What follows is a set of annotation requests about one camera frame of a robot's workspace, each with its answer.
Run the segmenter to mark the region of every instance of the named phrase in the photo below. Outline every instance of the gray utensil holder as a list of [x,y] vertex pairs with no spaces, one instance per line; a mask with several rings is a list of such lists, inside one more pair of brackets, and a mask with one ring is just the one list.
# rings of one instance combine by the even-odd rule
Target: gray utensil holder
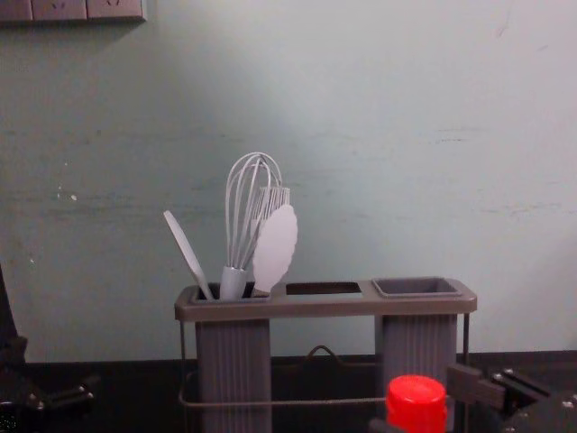
[[[218,285],[210,287],[217,293]],[[249,283],[245,296],[251,291]],[[183,391],[180,401],[186,416],[188,410],[202,410],[204,433],[271,433],[271,407],[288,404],[270,401],[271,318],[374,316],[380,401],[389,381],[401,374],[425,374],[446,385],[446,368],[456,360],[457,315],[468,318],[476,308],[471,290],[441,278],[282,284],[268,298],[236,302],[207,301],[198,287],[188,287],[176,301],[175,315],[183,387],[185,325],[196,323],[200,402],[186,401]]]

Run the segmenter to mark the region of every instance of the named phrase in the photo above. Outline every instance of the white spoon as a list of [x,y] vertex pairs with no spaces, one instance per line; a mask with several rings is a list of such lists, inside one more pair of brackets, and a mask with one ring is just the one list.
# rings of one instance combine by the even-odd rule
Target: white spoon
[[252,257],[254,291],[268,296],[289,270],[298,237],[297,216],[291,205],[282,205],[264,223]]
[[172,235],[179,245],[180,251],[184,256],[184,260],[186,260],[188,263],[188,267],[192,272],[192,276],[195,278],[197,284],[200,286],[200,289],[205,294],[205,298],[210,300],[214,299],[213,294],[208,288],[208,284],[206,283],[205,273],[202,272],[202,268],[200,267],[197,256],[192,250],[192,246],[190,246],[187,236],[184,234],[184,231],[182,230],[179,222],[169,210],[165,211],[163,215],[166,219],[166,222],[169,223],[170,231],[172,232]]

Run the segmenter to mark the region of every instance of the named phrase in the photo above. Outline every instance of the red cap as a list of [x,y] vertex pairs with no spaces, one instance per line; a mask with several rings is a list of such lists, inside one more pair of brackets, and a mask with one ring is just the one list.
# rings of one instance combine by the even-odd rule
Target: red cap
[[389,383],[387,422],[407,433],[444,433],[446,392],[438,381],[425,376],[399,376]]

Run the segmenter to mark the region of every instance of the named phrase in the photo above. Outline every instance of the power socket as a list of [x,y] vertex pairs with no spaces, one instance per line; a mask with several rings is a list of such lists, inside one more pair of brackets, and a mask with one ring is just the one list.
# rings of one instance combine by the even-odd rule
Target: power socket
[[0,23],[32,20],[30,0],[0,0]]
[[34,21],[86,20],[87,3],[86,0],[32,0],[32,16]]
[[88,18],[146,19],[146,0],[87,0]]

